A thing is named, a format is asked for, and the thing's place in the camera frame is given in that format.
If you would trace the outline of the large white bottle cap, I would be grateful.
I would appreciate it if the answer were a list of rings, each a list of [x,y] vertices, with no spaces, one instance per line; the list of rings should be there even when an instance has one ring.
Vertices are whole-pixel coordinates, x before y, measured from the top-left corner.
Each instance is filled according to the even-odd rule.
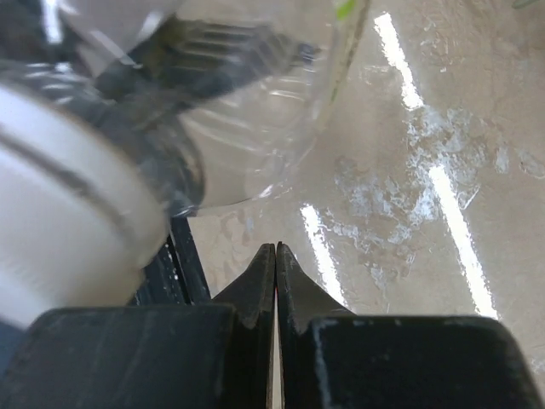
[[[1,319],[126,304],[168,232],[136,168],[71,114],[1,86]]]

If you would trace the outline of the clear plastic bottle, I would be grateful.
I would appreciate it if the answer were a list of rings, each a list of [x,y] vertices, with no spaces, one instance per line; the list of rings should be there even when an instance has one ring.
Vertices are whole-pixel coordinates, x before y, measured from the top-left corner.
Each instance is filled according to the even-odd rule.
[[[366,1],[4,1],[1,86],[72,121],[170,217],[260,199],[314,143]]]

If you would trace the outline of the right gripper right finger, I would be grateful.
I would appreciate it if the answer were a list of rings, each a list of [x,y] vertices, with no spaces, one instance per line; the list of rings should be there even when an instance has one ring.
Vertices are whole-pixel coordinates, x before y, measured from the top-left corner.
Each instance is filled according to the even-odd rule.
[[[511,333],[471,315],[358,315],[279,244],[276,287],[286,408],[541,408]]]

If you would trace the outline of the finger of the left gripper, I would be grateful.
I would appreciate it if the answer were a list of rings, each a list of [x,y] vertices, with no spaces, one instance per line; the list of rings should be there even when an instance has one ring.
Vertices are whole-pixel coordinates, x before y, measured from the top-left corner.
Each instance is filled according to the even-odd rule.
[[[144,282],[130,303],[195,305],[210,300],[189,222],[176,217],[171,220],[166,242],[144,269]]]

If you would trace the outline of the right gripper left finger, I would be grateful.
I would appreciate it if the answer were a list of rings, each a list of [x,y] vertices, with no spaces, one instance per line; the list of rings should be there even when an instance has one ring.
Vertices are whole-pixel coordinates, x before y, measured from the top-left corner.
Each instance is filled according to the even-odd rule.
[[[275,247],[199,305],[57,308],[1,379],[4,408],[268,408]]]

